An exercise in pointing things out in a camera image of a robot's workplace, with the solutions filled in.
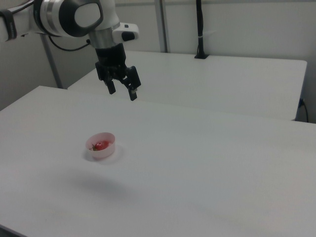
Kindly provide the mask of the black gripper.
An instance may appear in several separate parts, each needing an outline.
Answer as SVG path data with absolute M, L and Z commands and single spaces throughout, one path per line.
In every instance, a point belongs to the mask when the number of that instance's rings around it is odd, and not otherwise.
M 100 81 L 107 86 L 110 94 L 116 92 L 113 79 L 123 80 L 128 89 L 131 101 L 137 98 L 137 88 L 141 85 L 136 67 L 127 68 L 125 64 L 126 54 L 122 43 L 110 48 L 95 49 L 98 61 L 95 63 L 97 75 Z

